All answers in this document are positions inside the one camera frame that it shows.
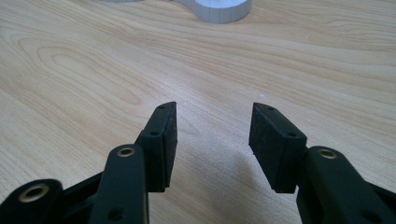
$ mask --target black bracket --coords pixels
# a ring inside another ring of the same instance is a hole
[[[105,170],[63,190],[54,179],[15,189],[0,223],[149,223],[148,192],[169,188],[177,147],[177,105],[158,106],[134,144],[114,148]]]
[[[342,153],[305,144],[278,110],[253,105],[249,145],[275,192],[299,187],[303,223],[396,223],[396,194],[364,181]]]

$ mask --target white object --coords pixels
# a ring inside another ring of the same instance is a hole
[[[139,0],[104,0],[125,3]],[[213,23],[239,21],[251,10],[252,0],[175,0],[188,7],[196,17]]]

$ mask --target wood grain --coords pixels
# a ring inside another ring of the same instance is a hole
[[[396,191],[396,3],[254,0],[241,21],[199,21],[181,4],[0,2],[0,201],[100,172],[154,107],[177,101],[171,188],[152,223],[299,223],[248,147],[253,102],[308,145],[343,152]]]

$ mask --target small hole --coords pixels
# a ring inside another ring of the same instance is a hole
[[[124,210],[121,207],[115,207],[110,210],[107,215],[107,218],[112,221],[120,221],[124,218]]]
[[[361,215],[365,219],[367,219],[367,220],[369,220],[369,221],[371,221],[373,223],[381,223],[382,222],[381,217],[379,215],[377,215],[376,213],[374,213],[374,212],[370,212],[370,211],[365,211],[364,210],[364,211],[361,211]]]
[[[34,202],[46,195],[49,190],[46,184],[37,184],[24,191],[18,199],[22,203]]]
[[[126,148],[119,150],[117,152],[117,155],[119,155],[119,157],[129,157],[129,156],[134,155],[134,153],[135,153],[134,148],[126,147]]]
[[[35,197],[43,192],[42,188],[39,189],[31,189],[29,192],[26,193],[26,197]]]
[[[320,156],[326,158],[326,159],[335,159],[337,158],[337,154],[335,154],[334,152],[328,150],[328,149],[320,149],[318,150],[318,153]]]

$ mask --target table surface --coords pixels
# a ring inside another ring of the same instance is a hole
[[[68,188],[177,102],[171,188],[152,223],[299,223],[248,146],[254,102],[309,147],[344,153],[396,191],[396,2],[254,0],[229,24],[169,1],[2,0],[0,201],[29,181]]]

